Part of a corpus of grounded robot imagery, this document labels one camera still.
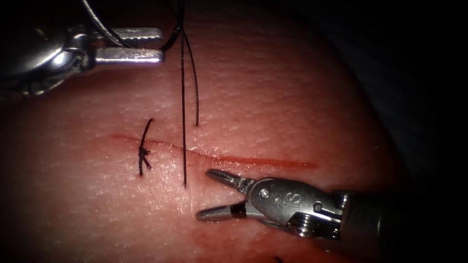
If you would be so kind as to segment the right arm needle driver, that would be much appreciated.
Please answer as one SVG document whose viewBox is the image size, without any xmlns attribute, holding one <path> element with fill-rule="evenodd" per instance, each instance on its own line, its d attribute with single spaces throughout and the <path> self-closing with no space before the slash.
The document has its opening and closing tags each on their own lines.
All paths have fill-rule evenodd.
<svg viewBox="0 0 468 263">
<path fill-rule="evenodd" d="M 339 241 L 344 205 L 304 182 L 270 177 L 247 190 L 247 200 L 266 220 L 286 232 Z"/>
</svg>

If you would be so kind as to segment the left arm needle driver jaw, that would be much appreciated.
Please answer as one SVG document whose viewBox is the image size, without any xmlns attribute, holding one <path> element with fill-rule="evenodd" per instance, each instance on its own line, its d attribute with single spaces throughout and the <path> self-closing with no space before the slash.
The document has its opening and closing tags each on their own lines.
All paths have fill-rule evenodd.
<svg viewBox="0 0 468 263">
<path fill-rule="evenodd" d="M 99 48 L 95 50 L 95 61 L 98 64 L 111 63 L 159 63 L 165 60 L 161 50 L 136 48 Z"/>
<path fill-rule="evenodd" d="M 158 42 L 163 40 L 162 30 L 149 27 L 128 27 L 113 28 L 114 33 L 120 37 L 121 44 L 117 44 L 110 38 L 102 35 L 98 30 L 92 28 L 89 31 L 90 39 L 100 39 L 106 44 L 116 47 L 142 47 L 148 42 Z"/>
</svg>

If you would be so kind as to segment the left arm needle driver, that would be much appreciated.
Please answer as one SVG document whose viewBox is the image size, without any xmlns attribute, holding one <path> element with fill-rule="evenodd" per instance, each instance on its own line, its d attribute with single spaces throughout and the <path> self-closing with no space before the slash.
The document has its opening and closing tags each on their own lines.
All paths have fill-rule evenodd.
<svg viewBox="0 0 468 263">
<path fill-rule="evenodd" d="M 1 96 L 36 96 L 95 66 L 89 28 L 26 28 L 0 45 Z"/>
</svg>

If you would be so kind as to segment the right arm needle driver jaw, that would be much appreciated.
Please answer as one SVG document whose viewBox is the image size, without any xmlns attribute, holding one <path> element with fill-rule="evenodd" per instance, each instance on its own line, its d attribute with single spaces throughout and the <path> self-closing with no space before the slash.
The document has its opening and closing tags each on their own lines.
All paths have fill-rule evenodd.
<svg viewBox="0 0 468 263">
<path fill-rule="evenodd" d="M 253 184 L 253 179 L 241 177 L 219 169 L 208 169 L 205 174 L 216 182 L 234 188 L 241 193 L 247 193 L 249 187 Z"/>
<path fill-rule="evenodd" d="M 201 222 L 221 222 L 231 219 L 264 220 L 264 214 L 259 212 L 249 202 L 241 202 L 209 209 L 200 210 L 195 218 Z"/>
</svg>

